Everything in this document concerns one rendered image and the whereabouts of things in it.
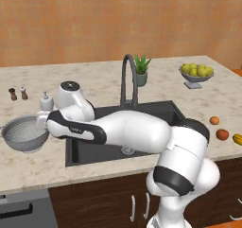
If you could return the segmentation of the dark wood drawer front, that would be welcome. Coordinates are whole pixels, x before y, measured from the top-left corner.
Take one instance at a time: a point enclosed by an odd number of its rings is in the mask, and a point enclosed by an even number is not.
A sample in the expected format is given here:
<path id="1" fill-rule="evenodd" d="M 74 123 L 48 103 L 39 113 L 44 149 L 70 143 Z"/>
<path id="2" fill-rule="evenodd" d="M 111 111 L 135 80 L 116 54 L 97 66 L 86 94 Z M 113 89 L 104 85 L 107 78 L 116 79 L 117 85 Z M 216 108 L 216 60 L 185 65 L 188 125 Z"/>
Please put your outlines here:
<path id="1" fill-rule="evenodd" d="M 213 210 L 238 206 L 242 201 L 242 158 L 217 161 L 220 181 L 215 189 L 207 195 L 207 202 Z"/>
<path id="2" fill-rule="evenodd" d="M 233 218 L 242 218 L 242 206 L 230 206 L 221 210 L 209 210 L 204 207 L 198 208 L 195 205 L 189 205 L 184 213 L 186 220 L 193 228 L 205 228 L 232 221 Z"/>

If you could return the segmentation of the grey metal colander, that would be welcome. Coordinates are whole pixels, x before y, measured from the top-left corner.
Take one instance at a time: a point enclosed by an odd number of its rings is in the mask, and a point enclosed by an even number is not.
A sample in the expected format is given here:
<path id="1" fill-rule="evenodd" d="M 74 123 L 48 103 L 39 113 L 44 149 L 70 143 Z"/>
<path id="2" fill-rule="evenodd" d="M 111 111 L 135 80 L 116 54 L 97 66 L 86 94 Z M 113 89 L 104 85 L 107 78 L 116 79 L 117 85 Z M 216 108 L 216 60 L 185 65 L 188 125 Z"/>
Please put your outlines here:
<path id="1" fill-rule="evenodd" d="M 49 137 L 46 129 L 37 126 L 35 114 L 22 115 L 8 122 L 1 131 L 6 144 L 23 153 L 38 151 Z"/>

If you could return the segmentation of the grey dishwasher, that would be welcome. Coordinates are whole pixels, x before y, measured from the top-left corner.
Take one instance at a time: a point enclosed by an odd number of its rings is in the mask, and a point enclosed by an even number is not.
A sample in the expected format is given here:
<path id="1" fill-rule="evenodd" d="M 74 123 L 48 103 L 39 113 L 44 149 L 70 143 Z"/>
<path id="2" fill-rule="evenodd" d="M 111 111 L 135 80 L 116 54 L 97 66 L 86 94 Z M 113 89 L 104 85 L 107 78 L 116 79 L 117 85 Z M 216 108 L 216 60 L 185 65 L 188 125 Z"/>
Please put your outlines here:
<path id="1" fill-rule="evenodd" d="M 48 190 L 0 195 L 0 228 L 59 228 Z"/>

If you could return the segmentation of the green plant in pot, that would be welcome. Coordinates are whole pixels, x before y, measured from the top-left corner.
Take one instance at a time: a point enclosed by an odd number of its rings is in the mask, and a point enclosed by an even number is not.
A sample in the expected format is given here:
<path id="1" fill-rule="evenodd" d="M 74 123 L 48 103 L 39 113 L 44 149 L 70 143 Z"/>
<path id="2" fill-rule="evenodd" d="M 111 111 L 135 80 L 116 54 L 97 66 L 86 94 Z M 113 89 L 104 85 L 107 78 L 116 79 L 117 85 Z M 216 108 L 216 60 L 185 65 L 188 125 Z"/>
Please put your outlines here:
<path id="1" fill-rule="evenodd" d="M 136 65 L 138 86 L 143 87 L 147 83 L 147 70 L 151 60 L 148 60 L 146 55 L 143 55 L 141 58 L 135 55 L 134 60 Z"/>

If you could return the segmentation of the black kitchen sink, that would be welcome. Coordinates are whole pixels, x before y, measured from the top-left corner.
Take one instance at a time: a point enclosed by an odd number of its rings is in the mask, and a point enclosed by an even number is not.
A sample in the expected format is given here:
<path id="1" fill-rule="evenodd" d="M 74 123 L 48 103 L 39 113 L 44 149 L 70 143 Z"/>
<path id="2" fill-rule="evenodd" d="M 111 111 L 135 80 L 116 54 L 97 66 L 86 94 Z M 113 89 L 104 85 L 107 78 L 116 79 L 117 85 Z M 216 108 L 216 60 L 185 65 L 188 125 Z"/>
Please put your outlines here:
<path id="1" fill-rule="evenodd" d="M 178 125 L 185 116 L 172 100 L 140 103 L 135 111 L 165 120 L 170 126 Z M 88 144 L 78 139 L 66 139 L 65 165 L 67 167 L 146 156 L 146 152 L 111 145 Z"/>

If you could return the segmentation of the yellow mango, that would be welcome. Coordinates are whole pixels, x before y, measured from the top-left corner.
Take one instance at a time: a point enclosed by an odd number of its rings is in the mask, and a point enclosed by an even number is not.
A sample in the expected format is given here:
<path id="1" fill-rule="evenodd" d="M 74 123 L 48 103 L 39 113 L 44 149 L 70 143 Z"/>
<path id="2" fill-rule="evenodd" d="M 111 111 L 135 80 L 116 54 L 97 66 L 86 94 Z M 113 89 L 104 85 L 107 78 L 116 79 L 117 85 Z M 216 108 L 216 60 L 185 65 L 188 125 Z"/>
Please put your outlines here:
<path id="1" fill-rule="evenodd" d="M 236 134 L 233 136 L 233 141 L 234 141 L 236 144 L 242 146 L 242 135 L 239 134 L 239 133 L 236 133 Z"/>

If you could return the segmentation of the grey fruit bowl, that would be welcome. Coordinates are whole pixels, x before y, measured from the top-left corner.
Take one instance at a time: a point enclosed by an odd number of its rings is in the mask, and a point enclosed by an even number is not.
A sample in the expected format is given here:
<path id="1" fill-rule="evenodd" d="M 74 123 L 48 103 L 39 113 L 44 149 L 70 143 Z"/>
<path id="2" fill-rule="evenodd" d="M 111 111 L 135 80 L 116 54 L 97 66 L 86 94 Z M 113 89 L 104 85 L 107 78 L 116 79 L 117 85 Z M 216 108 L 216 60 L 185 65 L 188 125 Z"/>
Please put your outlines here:
<path id="1" fill-rule="evenodd" d="M 183 76 L 183 78 L 185 79 L 184 85 L 189 88 L 189 89 L 200 89 L 201 82 L 207 81 L 208 79 L 212 78 L 214 75 L 211 75 L 209 77 L 193 77 L 193 76 L 189 76 L 185 73 L 183 73 L 182 68 L 179 67 L 179 71 L 181 73 L 181 75 Z"/>

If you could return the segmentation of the dark wood cupboard door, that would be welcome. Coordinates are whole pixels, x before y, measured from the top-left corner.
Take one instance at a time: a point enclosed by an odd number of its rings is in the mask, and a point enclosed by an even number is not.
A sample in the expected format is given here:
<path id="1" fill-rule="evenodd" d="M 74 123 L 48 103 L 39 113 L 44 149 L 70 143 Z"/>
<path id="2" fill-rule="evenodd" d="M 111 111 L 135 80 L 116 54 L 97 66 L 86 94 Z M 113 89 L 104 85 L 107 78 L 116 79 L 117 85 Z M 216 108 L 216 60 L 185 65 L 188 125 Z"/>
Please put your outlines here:
<path id="1" fill-rule="evenodd" d="M 136 228 L 137 175 L 49 188 L 59 228 Z"/>
<path id="2" fill-rule="evenodd" d="M 147 195 L 149 195 L 149 211 L 145 219 L 144 215 L 147 210 Z M 160 198 L 153 196 L 147 190 L 147 174 L 141 174 L 141 191 L 140 191 L 140 204 L 139 204 L 139 221 L 138 228 L 147 228 L 147 223 L 156 214 L 159 207 Z"/>

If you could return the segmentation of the red-orange orange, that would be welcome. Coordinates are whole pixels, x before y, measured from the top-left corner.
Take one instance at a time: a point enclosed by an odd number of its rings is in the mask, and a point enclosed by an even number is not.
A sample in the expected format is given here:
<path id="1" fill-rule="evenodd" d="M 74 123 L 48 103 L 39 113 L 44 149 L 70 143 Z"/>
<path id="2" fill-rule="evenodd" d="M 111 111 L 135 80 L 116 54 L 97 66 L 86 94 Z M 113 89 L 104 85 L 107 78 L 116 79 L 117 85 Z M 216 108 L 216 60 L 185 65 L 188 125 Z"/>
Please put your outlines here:
<path id="1" fill-rule="evenodd" d="M 222 129 L 219 129 L 216 131 L 216 138 L 221 140 L 221 141 L 225 141 L 227 140 L 229 137 L 229 132 L 226 131 L 226 130 L 222 130 Z"/>

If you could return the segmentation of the dark grey sink faucet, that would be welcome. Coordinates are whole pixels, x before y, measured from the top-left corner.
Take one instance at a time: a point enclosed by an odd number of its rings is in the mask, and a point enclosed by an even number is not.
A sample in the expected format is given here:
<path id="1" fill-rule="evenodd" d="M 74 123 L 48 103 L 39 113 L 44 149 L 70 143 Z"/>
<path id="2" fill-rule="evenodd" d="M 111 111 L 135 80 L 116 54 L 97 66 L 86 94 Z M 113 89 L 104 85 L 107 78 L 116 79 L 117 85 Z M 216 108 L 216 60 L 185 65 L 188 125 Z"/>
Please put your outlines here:
<path id="1" fill-rule="evenodd" d="M 121 78 L 121 98 L 120 98 L 120 106 L 125 107 L 126 104 L 126 70 L 127 70 L 127 62 L 130 63 L 130 69 L 132 73 L 132 100 L 131 106 L 133 108 L 138 105 L 138 80 L 136 73 L 136 66 L 134 64 L 134 60 L 131 54 L 125 55 L 122 63 L 122 78 Z"/>

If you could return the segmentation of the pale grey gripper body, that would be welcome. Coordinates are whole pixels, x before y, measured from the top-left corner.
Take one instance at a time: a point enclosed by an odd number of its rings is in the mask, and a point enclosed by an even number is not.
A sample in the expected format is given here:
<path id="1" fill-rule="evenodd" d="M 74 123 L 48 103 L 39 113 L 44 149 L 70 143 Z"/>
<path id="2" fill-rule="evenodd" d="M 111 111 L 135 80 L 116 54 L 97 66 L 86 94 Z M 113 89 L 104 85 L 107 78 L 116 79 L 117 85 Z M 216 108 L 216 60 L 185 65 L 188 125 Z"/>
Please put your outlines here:
<path id="1" fill-rule="evenodd" d="M 45 130 L 47 129 L 46 121 L 47 121 L 48 116 L 49 116 L 49 112 L 45 112 L 45 111 L 37 112 L 36 126 L 39 129 L 45 129 Z"/>

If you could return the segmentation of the white soap dispenser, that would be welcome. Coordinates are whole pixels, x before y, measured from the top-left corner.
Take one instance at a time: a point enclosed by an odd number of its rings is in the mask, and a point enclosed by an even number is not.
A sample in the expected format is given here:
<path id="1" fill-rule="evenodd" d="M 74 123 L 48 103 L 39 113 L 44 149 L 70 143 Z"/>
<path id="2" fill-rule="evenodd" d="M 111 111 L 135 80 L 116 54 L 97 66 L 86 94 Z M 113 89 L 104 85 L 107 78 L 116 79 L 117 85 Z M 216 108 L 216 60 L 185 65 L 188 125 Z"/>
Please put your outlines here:
<path id="1" fill-rule="evenodd" d="M 51 112 L 53 110 L 53 97 L 49 96 L 46 91 L 43 92 L 43 96 L 40 98 L 40 107 L 45 112 Z"/>

